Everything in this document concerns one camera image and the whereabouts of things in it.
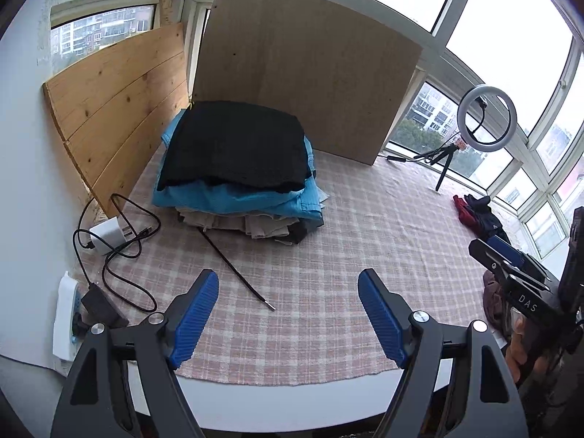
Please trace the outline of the right hand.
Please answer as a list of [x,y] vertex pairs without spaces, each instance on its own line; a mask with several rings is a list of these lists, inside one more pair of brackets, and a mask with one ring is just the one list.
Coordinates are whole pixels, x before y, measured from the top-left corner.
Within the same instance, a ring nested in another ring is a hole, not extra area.
[[[520,371],[520,367],[527,363],[527,351],[523,344],[524,329],[525,318],[520,316],[515,321],[512,339],[505,353],[505,360],[515,383],[519,382],[521,377],[527,376],[527,373],[522,373]],[[531,372],[533,372],[537,378],[542,378],[548,371],[548,366],[548,358],[541,356],[535,361]]]

